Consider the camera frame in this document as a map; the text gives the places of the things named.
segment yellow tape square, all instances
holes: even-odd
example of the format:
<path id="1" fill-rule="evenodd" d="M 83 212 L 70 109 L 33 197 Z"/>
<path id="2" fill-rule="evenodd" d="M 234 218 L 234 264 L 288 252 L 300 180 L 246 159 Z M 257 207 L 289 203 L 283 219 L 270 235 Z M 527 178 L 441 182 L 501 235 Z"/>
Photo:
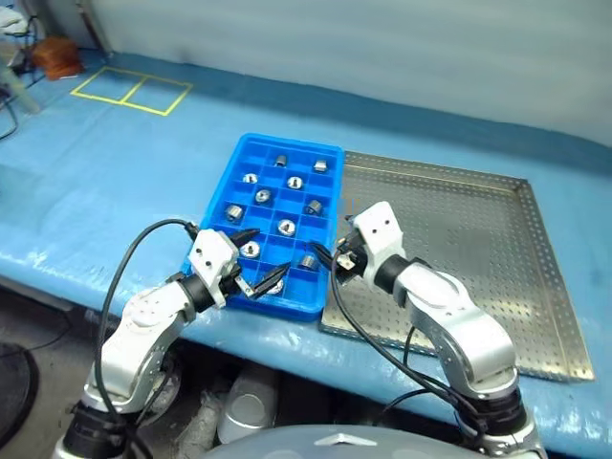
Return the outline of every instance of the yellow tape square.
<path id="1" fill-rule="evenodd" d="M 90 84 L 92 81 L 94 81 L 97 77 L 99 77 L 105 72 L 115 72 L 118 74 L 126 74 L 130 76 L 140 77 L 141 79 L 136 84 L 134 84 L 134 86 L 132 86 L 130 90 L 125 95 L 123 95 L 121 98 L 106 98 L 103 96 L 97 96 L 95 94 L 88 94 L 86 92 L 83 92 L 83 89 L 85 89 L 88 84 Z M 169 84 L 173 84 L 177 86 L 182 86 L 185 89 L 165 110 L 158 110 L 158 109 L 147 107 L 145 105 L 141 105 L 138 103 L 130 102 L 129 99 L 132 96 L 134 96 L 134 94 L 148 80 L 155 80 L 155 81 L 160 81 L 163 83 L 169 83 Z M 104 66 L 101 69 L 99 69 L 96 73 L 94 73 L 92 76 L 90 76 L 85 81 L 83 81 L 81 84 L 79 84 L 75 89 L 71 91 L 70 94 L 78 98 L 88 98 L 90 100 L 98 100 L 100 102 L 112 103 L 114 105 L 122 105 L 125 107 L 136 108 L 138 110 L 143 110 L 148 113 L 167 117 L 179 105 L 179 103 L 181 103 L 181 101 L 186 97 L 189 91 L 191 91 L 191 88 L 193 88 L 193 85 L 191 83 L 185 83 L 185 82 L 176 81 L 176 80 L 168 79 L 168 78 L 161 78 L 159 76 L 143 74 L 143 73 L 134 72 L 131 70 L 123 70 L 123 69 L 117 69 L 115 67 Z"/>

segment stainless steel tray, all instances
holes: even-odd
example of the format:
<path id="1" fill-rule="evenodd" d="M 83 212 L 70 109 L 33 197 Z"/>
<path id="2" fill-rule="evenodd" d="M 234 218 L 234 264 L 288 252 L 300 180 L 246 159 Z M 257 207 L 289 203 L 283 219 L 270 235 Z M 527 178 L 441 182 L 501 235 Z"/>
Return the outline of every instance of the stainless steel tray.
<path id="1" fill-rule="evenodd" d="M 463 281 L 474 302 L 514 341 L 522 373 L 555 380 L 593 380 L 582 339 L 536 198 L 526 180 L 347 152 L 344 214 L 391 203 L 409 258 Z M 355 318 L 383 343 L 402 347 L 405 310 L 360 279 L 342 289 Z M 357 337 L 328 295 L 321 329 Z M 414 348 L 431 353 L 419 333 Z"/>

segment metal nut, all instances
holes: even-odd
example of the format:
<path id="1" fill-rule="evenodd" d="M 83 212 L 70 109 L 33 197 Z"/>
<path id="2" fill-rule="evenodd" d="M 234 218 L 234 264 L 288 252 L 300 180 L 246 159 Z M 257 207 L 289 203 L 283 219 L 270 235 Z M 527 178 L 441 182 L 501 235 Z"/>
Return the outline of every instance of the metal nut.
<path id="1" fill-rule="evenodd" d="M 272 194 L 268 189 L 260 189 L 255 193 L 255 202 L 257 204 L 265 204 L 272 198 Z"/>
<path id="2" fill-rule="evenodd" d="M 240 248 L 240 253 L 245 258 L 259 258 L 261 248 L 255 241 L 249 241 L 247 244 Z"/>
<path id="3" fill-rule="evenodd" d="M 293 236 L 295 234 L 295 223 L 288 218 L 283 218 L 278 222 L 278 232 L 283 236 Z"/>
<path id="4" fill-rule="evenodd" d="M 285 155 L 278 155 L 276 157 L 276 161 L 274 161 L 274 165 L 276 167 L 285 167 L 285 166 L 287 166 L 287 157 Z"/>
<path id="5" fill-rule="evenodd" d="M 276 285 L 274 285 L 271 289 L 267 291 L 267 294 L 268 295 L 278 295 L 283 290 L 284 286 L 285 286 L 285 283 L 283 282 L 283 279 L 280 279 L 278 282 L 276 282 Z"/>
<path id="6" fill-rule="evenodd" d="M 325 160 L 317 160 L 314 165 L 315 172 L 325 173 L 327 172 L 327 162 Z"/>
<path id="7" fill-rule="evenodd" d="M 312 255 L 304 255 L 297 266 L 303 270 L 316 271 L 318 268 L 318 262 Z"/>
<path id="8" fill-rule="evenodd" d="M 226 218 L 232 223 L 240 221 L 243 213 L 242 208 L 235 204 L 232 204 L 226 208 Z"/>
<path id="9" fill-rule="evenodd" d="M 301 189 L 304 182 L 299 177 L 290 177 L 287 181 L 287 186 L 292 189 Z"/>
<path id="10" fill-rule="evenodd" d="M 313 199 L 310 203 L 308 203 L 308 206 L 306 206 L 304 210 L 306 210 L 306 213 L 310 213 L 311 215 L 320 215 L 323 213 L 323 204 L 316 199 Z"/>
<path id="11" fill-rule="evenodd" d="M 242 181 L 245 184 L 256 184 L 257 183 L 257 174 L 245 174 L 242 178 Z"/>

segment blue cloth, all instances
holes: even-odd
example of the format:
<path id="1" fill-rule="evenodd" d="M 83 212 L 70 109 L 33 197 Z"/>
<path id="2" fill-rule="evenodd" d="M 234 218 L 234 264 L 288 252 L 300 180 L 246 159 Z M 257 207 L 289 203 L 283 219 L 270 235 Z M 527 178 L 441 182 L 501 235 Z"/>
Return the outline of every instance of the blue cloth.
<path id="1" fill-rule="evenodd" d="M 0 142 L 0 276 L 99 309 L 123 251 L 141 229 L 168 216 L 200 221 L 245 132 L 526 178 L 597 380 L 525 377 L 521 389 L 546 448 L 612 456 L 612 359 L 607 354 L 612 341 L 606 333 L 612 298 L 610 148 L 516 125 L 129 55 L 116 56 L 111 65 L 192 82 L 193 90 L 167 117 L 70 96 L 99 65 L 93 56 L 88 75 L 36 84 L 31 91 L 43 112 L 20 114 L 19 130 Z M 150 85 L 149 90 L 163 87 Z M 139 98 L 139 103 L 146 99 Z M 178 271 L 188 247 L 180 229 L 153 234 L 128 267 L 112 311 L 118 314 L 133 293 Z M 210 310 L 185 336 L 379 402 L 414 388 L 364 343 L 320 333 L 315 324 Z M 414 364 L 442 375 L 433 358 L 414 356 Z M 451 410 L 432 396 L 407 405 L 454 422 Z"/>

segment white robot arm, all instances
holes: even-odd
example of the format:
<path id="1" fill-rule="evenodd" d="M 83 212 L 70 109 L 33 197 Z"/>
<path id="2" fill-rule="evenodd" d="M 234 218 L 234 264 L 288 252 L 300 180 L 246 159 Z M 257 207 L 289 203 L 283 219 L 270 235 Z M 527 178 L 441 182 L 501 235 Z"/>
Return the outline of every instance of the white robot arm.
<path id="1" fill-rule="evenodd" d="M 490 456 L 530 451 L 545 458 L 533 416 L 521 401 L 508 333 L 473 303 L 457 278 L 405 258 L 403 233 L 389 203 L 377 203 L 349 223 L 353 230 L 339 241 L 337 266 L 329 252 L 314 245 L 319 259 L 336 268 L 340 281 L 361 275 L 370 289 L 383 289 L 406 308 L 463 399 L 457 419 L 466 440 Z"/>
<path id="2" fill-rule="evenodd" d="M 75 418 L 55 446 L 54 459 L 121 457 L 129 429 L 135 428 L 134 421 L 159 378 L 165 352 L 183 329 L 205 309 L 224 307 L 229 295 L 242 292 L 257 299 L 285 275 L 288 263 L 255 286 L 240 276 L 238 248 L 258 232 L 245 229 L 226 236 L 200 230 L 188 256 L 191 275 L 175 275 L 162 287 L 141 292 L 126 303 L 119 328 L 101 349 L 101 375 L 94 365 Z M 103 376 L 102 387 L 98 376 Z"/>

